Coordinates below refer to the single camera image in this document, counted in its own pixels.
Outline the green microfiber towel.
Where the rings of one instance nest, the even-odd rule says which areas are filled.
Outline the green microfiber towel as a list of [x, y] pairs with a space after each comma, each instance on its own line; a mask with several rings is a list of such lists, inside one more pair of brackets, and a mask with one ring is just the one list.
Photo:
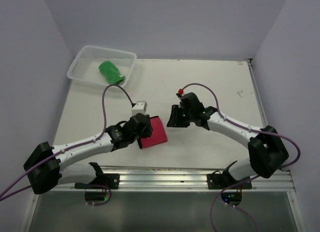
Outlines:
[[120, 84], [126, 77], [121, 75], [119, 69], [111, 61], [104, 61], [98, 67], [99, 72], [106, 78], [109, 84]]

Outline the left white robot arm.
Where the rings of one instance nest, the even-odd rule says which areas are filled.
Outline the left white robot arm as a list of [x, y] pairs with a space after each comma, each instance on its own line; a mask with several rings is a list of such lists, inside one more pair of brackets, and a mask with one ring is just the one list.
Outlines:
[[69, 145], [51, 146], [40, 143], [23, 165], [33, 192], [44, 194], [60, 184], [103, 185], [104, 176], [96, 162], [81, 165], [87, 158], [128, 147], [136, 140], [151, 137], [153, 128], [148, 114], [137, 113], [128, 121], [107, 127], [103, 134], [79, 140]]

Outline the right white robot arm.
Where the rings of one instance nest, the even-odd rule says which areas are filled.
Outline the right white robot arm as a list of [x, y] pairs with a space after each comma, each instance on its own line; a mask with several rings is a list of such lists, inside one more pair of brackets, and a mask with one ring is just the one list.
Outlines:
[[268, 179], [289, 158], [285, 145], [272, 126], [258, 128], [244, 123], [236, 126], [228, 122], [225, 115], [220, 115], [217, 108], [204, 107], [195, 93], [180, 90], [176, 96], [180, 103], [171, 107], [167, 127], [187, 128], [194, 123], [197, 127], [220, 133], [248, 150], [248, 158], [236, 160], [223, 172], [212, 175], [212, 181], [219, 188], [235, 188], [241, 181], [255, 175]]

